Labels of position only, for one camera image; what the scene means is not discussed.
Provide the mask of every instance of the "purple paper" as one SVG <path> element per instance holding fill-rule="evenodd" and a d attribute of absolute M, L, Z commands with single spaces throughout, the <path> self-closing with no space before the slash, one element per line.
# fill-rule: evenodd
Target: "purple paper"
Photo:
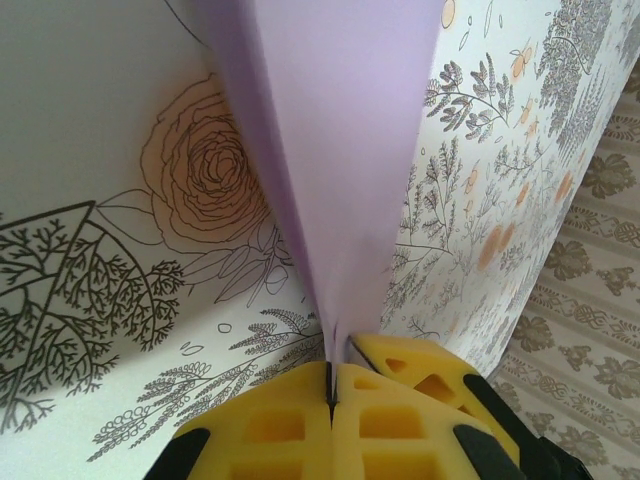
<path fill-rule="evenodd" d="M 441 2 L 197 0 L 327 359 L 377 332 Z"/>

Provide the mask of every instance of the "yellow foam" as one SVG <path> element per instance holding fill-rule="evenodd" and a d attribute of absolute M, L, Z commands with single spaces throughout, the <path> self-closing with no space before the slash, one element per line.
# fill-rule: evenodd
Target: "yellow foam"
<path fill-rule="evenodd" d="M 464 384 L 466 374 L 478 375 L 471 365 L 429 340 L 363 334 L 355 336 L 353 343 L 384 377 L 486 424 L 519 465 L 518 445 Z"/>
<path fill-rule="evenodd" d="M 376 358 L 386 352 L 374 350 Z M 478 478 L 453 427 L 490 433 L 482 422 L 402 383 L 340 365 L 332 426 L 325 378 L 326 363 L 302 365 L 186 423 L 176 437 L 211 432 L 189 479 Z"/>

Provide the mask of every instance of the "rose illustration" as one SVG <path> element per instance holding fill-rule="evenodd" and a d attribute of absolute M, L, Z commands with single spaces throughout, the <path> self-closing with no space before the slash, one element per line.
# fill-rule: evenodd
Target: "rose illustration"
<path fill-rule="evenodd" d="M 157 117 L 140 164 L 166 245 L 208 253 L 246 245 L 269 207 L 213 76 Z"/>

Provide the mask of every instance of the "floral printed paper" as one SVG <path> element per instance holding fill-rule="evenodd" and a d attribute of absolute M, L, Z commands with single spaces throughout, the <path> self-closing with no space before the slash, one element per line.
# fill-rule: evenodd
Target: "floral printed paper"
<path fill-rule="evenodd" d="M 495 385 L 523 421 L 594 478 L 640 478 L 640 295 L 635 138 L 625 87 L 509 342 Z"/>
<path fill-rule="evenodd" d="M 605 127 L 612 141 L 634 135 L 632 119 L 607 120 L 640 47 L 640 9 L 442 7 L 381 326 L 488 373 L 550 250 L 545 270 L 596 275 L 635 302 L 624 262 L 595 265 L 584 244 L 554 238 Z M 177 425 L 322 353 L 191 13 L 180 0 L 3 8 L 7 478 L 140 478 Z M 606 198 L 635 182 L 616 155 L 587 176 Z M 634 242 L 632 226 L 617 231 Z M 514 336 L 531 352 L 552 343 L 538 317 Z M 633 365 L 567 352 L 593 362 L 606 391 L 630 394 L 612 379 Z M 567 445 L 593 444 L 561 428 Z"/>

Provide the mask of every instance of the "fern drawing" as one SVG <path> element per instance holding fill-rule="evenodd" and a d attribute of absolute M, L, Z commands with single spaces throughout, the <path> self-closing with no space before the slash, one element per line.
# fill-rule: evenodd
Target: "fern drawing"
<path fill-rule="evenodd" d="M 462 162 L 458 155 L 458 138 L 450 145 L 443 142 L 438 156 L 431 156 L 424 177 L 417 180 L 417 167 L 411 169 L 406 190 L 405 215 L 400 224 L 408 242 L 396 243 L 393 278 L 387 291 L 383 321 L 423 292 L 429 273 L 443 255 L 452 255 L 449 239 L 456 222 L 454 192 L 458 189 Z M 414 241 L 421 232 L 429 242 Z"/>
<path fill-rule="evenodd" d="M 427 117 L 442 112 L 440 121 L 446 123 L 445 132 L 457 130 L 465 123 L 469 132 L 467 140 L 484 142 L 493 133 L 497 120 L 509 126 L 509 114 L 515 100 L 513 85 L 506 74 L 502 81 L 496 80 L 491 55 L 486 54 L 487 64 L 480 60 L 477 72 L 471 72 L 473 93 L 460 89 L 464 82 L 462 68 L 453 60 L 446 63 L 440 72 L 440 80 L 431 79 L 424 97 L 424 106 L 431 108 Z"/>
<path fill-rule="evenodd" d="M 193 362 L 161 372 L 143 387 L 139 406 L 127 410 L 100 429 L 94 461 L 121 444 L 135 448 L 166 423 L 179 427 L 191 418 L 232 399 L 247 386 L 260 385 L 305 362 L 323 357 L 320 325 L 313 313 L 303 316 L 280 309 L 260 312 L 264 323 L 248 327 L 250 335 L 232 345 L 249 357 L 221 373 L 212 365 Z"/>
<path fill-rule="evenodd" d="M 0 227 L 0 433 L 30 429 L 50 414 L 51 387 L 67 396 L 99 388 L 117 364 L 119 332 L 149 351 L 173 327 L 180 266 L 143 268 L 92 220 L 94 207 Z"/>

